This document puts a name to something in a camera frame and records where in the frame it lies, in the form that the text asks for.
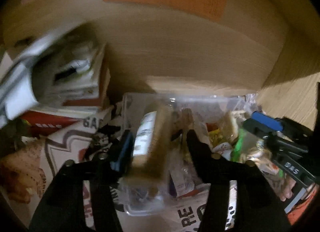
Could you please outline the person's right hand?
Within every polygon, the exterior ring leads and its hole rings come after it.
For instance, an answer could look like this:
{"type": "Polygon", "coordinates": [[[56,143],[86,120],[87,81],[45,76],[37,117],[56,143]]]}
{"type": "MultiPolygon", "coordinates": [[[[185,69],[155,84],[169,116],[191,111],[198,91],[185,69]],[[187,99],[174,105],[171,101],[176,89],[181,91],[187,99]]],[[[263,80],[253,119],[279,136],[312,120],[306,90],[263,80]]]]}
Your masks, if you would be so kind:
{"type": "Polygon", "coordinates": [[[282,202],[290,199],[293,195],[292,189],[294,188],[296,181],[290,176],[286,176],[283,185],[281,186],[281,190],[279,193],[279,198],[282,202]]]}

